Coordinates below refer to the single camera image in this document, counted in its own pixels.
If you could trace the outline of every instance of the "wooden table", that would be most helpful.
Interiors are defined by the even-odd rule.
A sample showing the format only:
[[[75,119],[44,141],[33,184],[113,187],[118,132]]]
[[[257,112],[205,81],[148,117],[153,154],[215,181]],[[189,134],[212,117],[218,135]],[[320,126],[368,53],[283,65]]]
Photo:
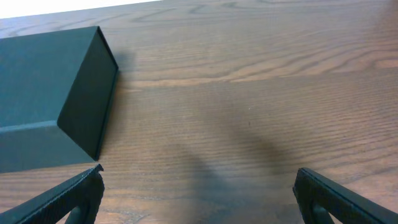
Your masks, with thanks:
[[[189,0],[2,19],[0,37],[104,31],[121,76],[97,223],[302,223],[299,167],[398,212],[397,24],[393,0]],[[0,212],[92,166],[1,174]]]

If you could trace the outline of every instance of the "wooden surface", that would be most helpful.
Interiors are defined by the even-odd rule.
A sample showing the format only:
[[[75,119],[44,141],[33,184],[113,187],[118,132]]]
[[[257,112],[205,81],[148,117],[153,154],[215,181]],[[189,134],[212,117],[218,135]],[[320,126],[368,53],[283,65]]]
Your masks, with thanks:
[[[104,31],[121,76],[97,223],[302,223],[304,166],[398,212],[397,10],[163,1],[3,19],[0,37]],[[0,212],[91,166],[1,174]]]

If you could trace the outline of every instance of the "box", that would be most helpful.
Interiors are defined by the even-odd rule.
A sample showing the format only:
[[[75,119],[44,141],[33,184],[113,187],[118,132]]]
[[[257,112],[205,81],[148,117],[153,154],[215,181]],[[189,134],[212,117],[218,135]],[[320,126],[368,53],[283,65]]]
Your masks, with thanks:
[[[97,160],[117,73],[99,27],[0,39],[0,172]]]

